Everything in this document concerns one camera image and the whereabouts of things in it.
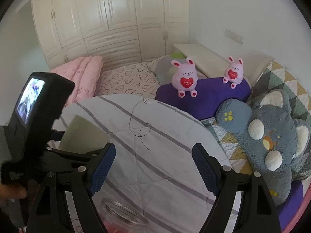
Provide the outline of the operator hand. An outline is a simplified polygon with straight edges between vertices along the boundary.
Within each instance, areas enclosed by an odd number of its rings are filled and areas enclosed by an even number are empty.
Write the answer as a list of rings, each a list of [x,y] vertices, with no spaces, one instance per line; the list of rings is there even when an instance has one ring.
[[[1,207],[6,206],[10,199],[23,199],[27,196],[24,187],[16,185],[3,185],[0,184]]]

